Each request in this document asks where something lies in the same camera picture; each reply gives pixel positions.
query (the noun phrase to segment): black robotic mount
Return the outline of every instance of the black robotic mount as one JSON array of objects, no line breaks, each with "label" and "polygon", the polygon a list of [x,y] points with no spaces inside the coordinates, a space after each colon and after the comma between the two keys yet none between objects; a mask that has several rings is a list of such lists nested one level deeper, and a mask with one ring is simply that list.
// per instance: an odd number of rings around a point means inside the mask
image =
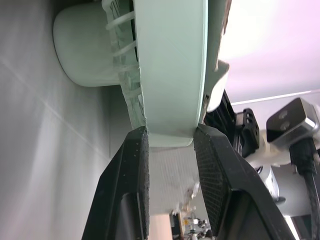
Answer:
[{"label": "black robotic mount", "polygon": [[[259,136],[254,117],[244,111],[236,124],[225,94],[220,107],[199,124],[194,149],[205,208],[218,240],[294,240],[267,188],[243,155]],[[238,143],[242,149],[235,150]],[[102,173],[83,240],[146,240],[149,229],[148,134],[131,131]]]}]

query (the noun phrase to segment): grey wall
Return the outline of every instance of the grey wall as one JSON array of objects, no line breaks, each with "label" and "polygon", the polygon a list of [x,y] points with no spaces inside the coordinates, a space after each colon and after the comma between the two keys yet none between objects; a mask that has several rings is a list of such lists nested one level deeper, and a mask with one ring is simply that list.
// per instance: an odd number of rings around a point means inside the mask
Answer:
[{"label": "grey wall", "polygon": [[0,239],[81,239],[110,161],[109,91],[71,82],[54,15],[75,1],[0,0]]}]

